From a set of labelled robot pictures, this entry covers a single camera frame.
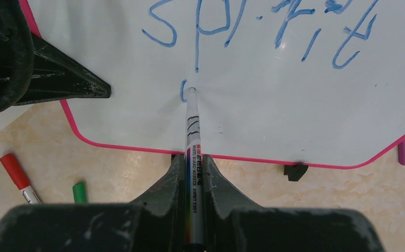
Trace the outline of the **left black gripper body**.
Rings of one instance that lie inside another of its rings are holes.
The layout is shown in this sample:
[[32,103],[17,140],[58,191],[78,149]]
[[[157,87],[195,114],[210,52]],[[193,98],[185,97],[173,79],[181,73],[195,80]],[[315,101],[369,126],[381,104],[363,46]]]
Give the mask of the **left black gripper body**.
[[0,1],[0,112],[13,106],[28,90],[34,69],[34,44],[19,1]]

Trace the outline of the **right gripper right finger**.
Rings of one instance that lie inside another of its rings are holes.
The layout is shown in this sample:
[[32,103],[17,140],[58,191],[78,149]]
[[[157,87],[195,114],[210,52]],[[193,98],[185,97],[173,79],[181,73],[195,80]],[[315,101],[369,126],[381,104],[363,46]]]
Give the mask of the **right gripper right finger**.
[[244,251],[239,214],[262,207],[226,179],[210,155],[202,158],[207,251]]

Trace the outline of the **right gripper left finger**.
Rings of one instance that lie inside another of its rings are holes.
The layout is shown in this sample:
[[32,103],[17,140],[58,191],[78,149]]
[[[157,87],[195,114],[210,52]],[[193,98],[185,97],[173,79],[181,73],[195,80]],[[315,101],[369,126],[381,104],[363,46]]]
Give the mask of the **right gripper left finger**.
[[184,155],[173,155],[165,175],[130,202],[140,207],[132,251],[182,251],[184,170]]

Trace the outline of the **pink framed whiteboard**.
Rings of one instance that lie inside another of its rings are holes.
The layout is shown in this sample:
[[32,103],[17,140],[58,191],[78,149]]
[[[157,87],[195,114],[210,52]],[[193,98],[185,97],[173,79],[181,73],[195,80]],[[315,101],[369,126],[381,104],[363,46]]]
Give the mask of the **pink framed whiteboard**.
[[405,1],[22,1],[110,84],[61,102],[103,148],[185,150],[188,89],[215,158],[353,169],[405,139]]

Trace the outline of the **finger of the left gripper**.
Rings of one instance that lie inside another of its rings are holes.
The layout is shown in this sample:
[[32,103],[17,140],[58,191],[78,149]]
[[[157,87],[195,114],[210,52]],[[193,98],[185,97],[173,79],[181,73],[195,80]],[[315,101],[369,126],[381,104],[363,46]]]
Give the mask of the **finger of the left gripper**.
[[14,105],[24,106],[30,104],[44,103],[50,101],[59,101],[64,99],[84,98],[84,99],[107,99],[110,98],[111,92],[94,92],[94,93],[64,93],[64,92],[41,92],[28,91]]
[[34,70],[29,90],[44,94],[111,94],[111,86],[59,49],[32,34]]

